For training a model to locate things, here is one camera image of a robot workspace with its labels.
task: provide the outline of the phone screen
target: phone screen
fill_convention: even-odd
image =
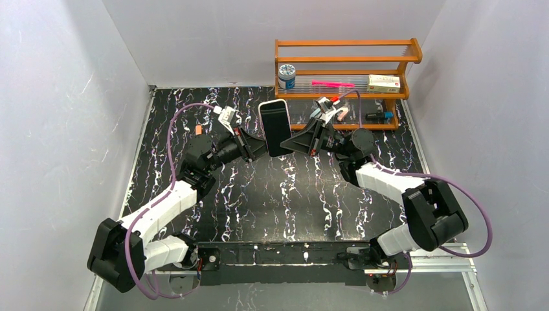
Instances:
[[[286,101],[274,100],[261,103],[259,114],[269,155],[278,157],[292,153],[292,150],[280,147],[281,142],[291,138]]]

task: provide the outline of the small box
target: small box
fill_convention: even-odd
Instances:
[[[368,91],[400,93],[400,78],[397,76],[368,75]]]

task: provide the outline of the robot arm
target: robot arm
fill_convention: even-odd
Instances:
[[[380,264],[385,259],[412,249],[432,251],[467,229],[467,219],[448,184],[433,179],[397,176],[382,172],[372,161],[374,136],[364,128],[343,134],[335,131],[331,118],[341,109],[339,99],[320,98],[321,113],[306,127],[280,146],[309,156],[320,150],[332,152],[339,161],[343,178],[357,187],[372,189],[402,204],[407,224],[388,230],[370,240],[365,261]],[[129,225],[144,209],[129,238],[129,254],[138,278],[144,273],[171,263],[192,266],[196,263],[194,239],[179,234],[151,242],[153,237],[177,215],[191,208],[214,186],[212,172],[241,157],[254,161],[267,152],[263,140],[233,126],[236,110],[216,107],[218,121],[227,134],[214,144],[207,135],[193,137],[185,146],[177,181],[172,193],[154,208],[151,203],[123,217],[118,222],[108,218],[98,227],[87,267],[120,292],[135,285],[124,252],[124,237]]]
[[[334,130],[331,119],[340,111],[336,108],[339,99],[323,97],[316,103],[320,113],[280,146],[309,156],[320,150],[332,152],[346,181],[404,206],[407,224],[371,239],[369,260],[379,264],[404,251],[433,251],[467,229],[467,218],[446,182],[383,172],[371,158],[375,151],[372,132],[365,128],[346,134]]]
[[[194,241],[189,236],[169,236],[151,242],[153,237],[177,215],[194,206],[214,186],[212,172],[218,167],[241,157],[246,162],[255,161],[267,152],[265,142],[252,137],[242,127],[233,126],[236,110],[216,107],[219,122],[227,134],[214,144],[208,135],[197,135],[186,144],[183,164],[177,175],[171,194],[151,208],[152,202],[170,192],[164,190],[139,210],[119,221],[110,218],[98,227],[87,267],[111,283],[120,292],[127,292],[135,285],[129,274],[124,253],[124,237],[130,224],[144,209],[150,209],[133,227],[130,235],[130,256],[137,276],[171,263],[191,266],[196,258]]]

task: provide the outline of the black and white patterned surface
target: black and white patterned surface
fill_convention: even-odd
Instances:
[[[275,97],[273,87],[159,89],[140,146],[124,215],[137,210],[169,185],[166,136],[177,109],[194,102],[230,105],[240,111],[251,134],[260,133],[257,106]],[[421,172],[421,164],[401,105],[397,131],[374,132],[382,164]],[[174,159],[201,124],[216,140],[224,129],[206,108],[191,108],[173,129]],[[246,164],[241,159],[215,172],[217,185],[197,205],[160,233],[185,232],[198,241],[369,240],[405,220],[401,207],[382,195],[342,180],[337,161],[326,152],[311,158],[268,155]]]

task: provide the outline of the white backdrop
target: white backdrop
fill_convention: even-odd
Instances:
[[[273,85],[275,39],[420,44],[444,1],[104,0],[147,83]]]
[[[82,310],[148,86],[101,0],[0,5],[0,310]]]

